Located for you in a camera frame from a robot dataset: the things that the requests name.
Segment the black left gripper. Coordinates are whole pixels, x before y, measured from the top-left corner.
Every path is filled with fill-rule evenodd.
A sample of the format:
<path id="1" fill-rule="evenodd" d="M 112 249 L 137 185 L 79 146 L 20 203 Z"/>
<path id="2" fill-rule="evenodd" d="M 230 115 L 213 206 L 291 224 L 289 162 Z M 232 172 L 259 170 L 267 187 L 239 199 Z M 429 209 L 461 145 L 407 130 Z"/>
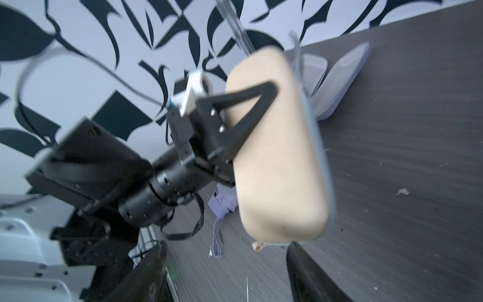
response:
<path id="1" fill-rule="evenodd" d="M 85 119 L 55 146 L 26 180 L 41 193 L 72 205 L 79 216 L 117 219 L 142 228 L 168 224 L 176 208 L 203 201 L 210 182 L 235 184 L 236 129 L 217 108 L 182 116 L 167 112 L 173 146 L 150 162 L 99 124 Z"/>

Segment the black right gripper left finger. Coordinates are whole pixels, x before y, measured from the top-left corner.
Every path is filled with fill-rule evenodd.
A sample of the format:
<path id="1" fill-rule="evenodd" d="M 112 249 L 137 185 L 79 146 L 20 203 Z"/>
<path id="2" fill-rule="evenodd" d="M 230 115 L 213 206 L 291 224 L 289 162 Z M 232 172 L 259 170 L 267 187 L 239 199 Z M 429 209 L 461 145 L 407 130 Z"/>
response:
<path id="1" fill-rule="evenodd" d="M 161 241 L 103 301 L 173 301 L 167 281 L 167 246 Z"/>

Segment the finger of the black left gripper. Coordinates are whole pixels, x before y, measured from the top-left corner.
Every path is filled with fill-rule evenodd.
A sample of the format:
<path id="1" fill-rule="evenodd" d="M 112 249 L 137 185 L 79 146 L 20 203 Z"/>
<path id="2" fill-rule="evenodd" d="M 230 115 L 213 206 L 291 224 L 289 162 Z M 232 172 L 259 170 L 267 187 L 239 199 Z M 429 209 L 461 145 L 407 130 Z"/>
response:
<path id="1" fill-rule="evenodd" d="M 203 147 L 210 161 L 231 161 L 274 102 L 278 86 L 264 82 L 196 101 Z"/>

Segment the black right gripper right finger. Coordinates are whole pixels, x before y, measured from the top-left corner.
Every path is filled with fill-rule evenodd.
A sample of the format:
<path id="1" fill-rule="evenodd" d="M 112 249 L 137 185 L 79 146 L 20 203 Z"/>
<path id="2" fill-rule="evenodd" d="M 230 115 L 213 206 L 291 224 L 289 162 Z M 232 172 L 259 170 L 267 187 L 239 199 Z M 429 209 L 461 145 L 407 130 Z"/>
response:
<path id="1" fill-rule="evenodd" d="M 293 301 L 353 302 L 297 242 L 288 246 L 286 264 Z"/>

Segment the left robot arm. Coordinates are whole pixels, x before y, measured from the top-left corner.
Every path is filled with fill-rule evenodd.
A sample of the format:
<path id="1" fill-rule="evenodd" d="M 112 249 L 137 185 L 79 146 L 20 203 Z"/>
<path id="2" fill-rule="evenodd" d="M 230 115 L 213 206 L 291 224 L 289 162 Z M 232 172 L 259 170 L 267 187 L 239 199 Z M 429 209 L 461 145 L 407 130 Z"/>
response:
<path id="1" fill-rule="evenodd" d="M 279 94 L 272 81 L 234 93 L 202 95 L 191 113 L 168 107 L 173 147 L 150 163 L 85 118 L 27 175 L 36 195 L 1 196 L 2 301 L 162 301 L 167 241 L 130 251 L 141 229 L 165 227 L 181 205 L 205 204 L 216 181 L 235 185 L 233 160 Z"/>

